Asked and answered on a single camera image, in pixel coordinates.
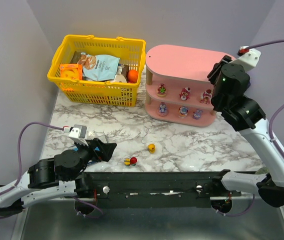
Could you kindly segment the red yellow mushroom toy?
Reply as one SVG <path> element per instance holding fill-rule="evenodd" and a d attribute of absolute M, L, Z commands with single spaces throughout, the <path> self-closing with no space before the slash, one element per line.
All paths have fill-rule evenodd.
<path fill-rule="evenodd" d="M 126 158 L 124 160 L 124 164 L 126 166 L 135 166 L 137 164 L 138 160 L 136 157 Z"/>

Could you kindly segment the pink strawberry bear toy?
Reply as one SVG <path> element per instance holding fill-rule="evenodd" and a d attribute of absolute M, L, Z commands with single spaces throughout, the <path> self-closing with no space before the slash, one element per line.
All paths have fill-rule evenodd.
<path fill-rule="evenodd" d="M 204 92 L 202 92 L 200 96 L 200 103 L 209 105 L 211 103 L 211 98 L 212 98 L 212 90 L 207 89 Z"/>

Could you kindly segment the yellow duck toy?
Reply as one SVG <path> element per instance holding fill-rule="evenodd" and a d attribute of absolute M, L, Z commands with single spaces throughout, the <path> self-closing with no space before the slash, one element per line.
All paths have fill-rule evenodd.
<path fill-rule="evenodd" d="M 155 145 L 153 143 L 149 144 L 147 146 L 147 149 L 148 149 L 149 153 L 151 153 L 151 154 L 153 154 L 156 150 Z"/>

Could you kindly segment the small purple bunny toy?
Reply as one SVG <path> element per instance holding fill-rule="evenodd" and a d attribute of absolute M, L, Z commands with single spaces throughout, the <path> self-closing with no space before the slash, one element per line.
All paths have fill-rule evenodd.
<path fill-rule="evenodd" d="M 199 120 L 202 116 L 203 111 L 200 109 L 197 109 L 193 112 L 193 119 Z"/>

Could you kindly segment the purple bunny cup toy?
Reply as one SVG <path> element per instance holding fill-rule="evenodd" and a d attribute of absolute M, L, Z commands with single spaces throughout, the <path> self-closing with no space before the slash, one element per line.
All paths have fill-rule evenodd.
<path fill-rule="evenodd" d="M 189 109 L 186 106 L 181 106 L 178 111 L 178 117 L 185 118 L 188 115 Z"/>

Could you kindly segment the strawberry tart toy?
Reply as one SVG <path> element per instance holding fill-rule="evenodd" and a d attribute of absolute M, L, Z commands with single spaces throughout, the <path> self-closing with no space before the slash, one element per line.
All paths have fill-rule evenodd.
<path fill-rule="evenodd" d="M 157 96 L 159 97 L 165 97 L 166 96 L 166 85 L 164 83 L 161 83 L 157 87 Z"/>

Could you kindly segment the purple bunny donut toy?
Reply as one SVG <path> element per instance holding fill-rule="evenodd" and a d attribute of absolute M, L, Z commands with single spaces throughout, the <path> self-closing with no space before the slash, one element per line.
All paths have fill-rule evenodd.
<path fill-rule="evenodd" d="M 158 107 L 158 115 L 165 117 L 168 114 L 168 107 L 164 102 L 161 102 Z"/>

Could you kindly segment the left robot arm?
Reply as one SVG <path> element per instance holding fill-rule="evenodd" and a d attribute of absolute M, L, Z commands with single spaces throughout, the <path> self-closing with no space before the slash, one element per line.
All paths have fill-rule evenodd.
<path fill-rule="evenodd" d="M 50 199 L 93 196 L 92 177 L 84 171 L 91 162 L 110 161 L 116 147 L 116 143 L 94 138 L 86 144 L 75 143 L 74 148 L 54 157 L 41 159 L 18 182 L 0 185 L 0 219 Z"/>

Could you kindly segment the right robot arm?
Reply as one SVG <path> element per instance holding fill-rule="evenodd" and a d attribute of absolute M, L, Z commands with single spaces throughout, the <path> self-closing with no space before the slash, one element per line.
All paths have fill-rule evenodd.
<path fill-rule="evenodd" d="M 250 76 L 243 66 L 225 55 L 208 74 L 214 86 L 213 110 L 240 133 L 256 151 L 268 173 L 248 174 L 226 171 L 218 178 L 229 191 L 259 195 L 273 207 L 284 206 L 284 147 L 274 139 L 269 121 L 259 104 L 245 96 Z"/>

